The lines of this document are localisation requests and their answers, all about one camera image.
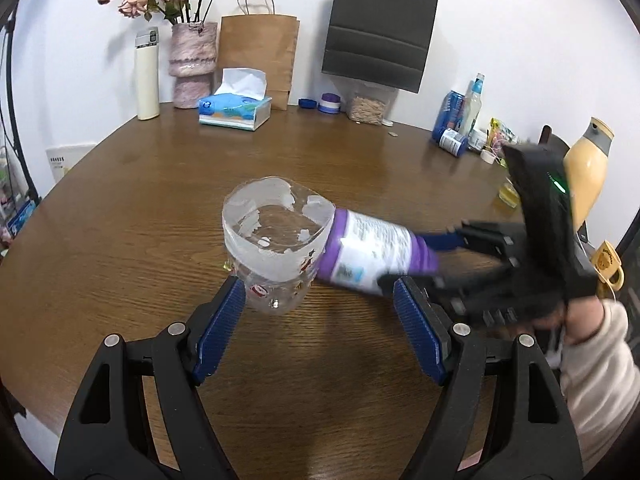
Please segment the right hand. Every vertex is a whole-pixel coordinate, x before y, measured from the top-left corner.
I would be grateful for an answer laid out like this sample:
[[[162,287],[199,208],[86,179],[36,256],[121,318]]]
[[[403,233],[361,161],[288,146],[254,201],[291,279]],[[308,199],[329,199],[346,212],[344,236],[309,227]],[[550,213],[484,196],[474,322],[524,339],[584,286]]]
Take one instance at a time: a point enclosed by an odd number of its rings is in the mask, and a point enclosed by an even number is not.
[[[568,304],[560,304],[551,314],[544,318],[514,325],[509,328],[512,337],[521,334],[532,334],[534,330],[555,330],[564,332],[564,346],[582,344],[600,330],[604,319],[604,307],[597,296],[570,300]]]

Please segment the white sleeve right forearm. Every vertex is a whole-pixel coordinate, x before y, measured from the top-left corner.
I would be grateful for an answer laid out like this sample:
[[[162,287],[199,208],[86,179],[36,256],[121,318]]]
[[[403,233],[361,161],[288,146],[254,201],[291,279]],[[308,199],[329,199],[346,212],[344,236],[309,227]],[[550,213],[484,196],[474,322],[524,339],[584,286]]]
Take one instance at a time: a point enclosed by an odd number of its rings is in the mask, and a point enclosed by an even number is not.
[[[603,460],[639,404],[639,369],[626,343],[626,310],[617,301],[601,301],[600,330],[582,344],[563,344],[561,358],[561,389],[585,472]]]

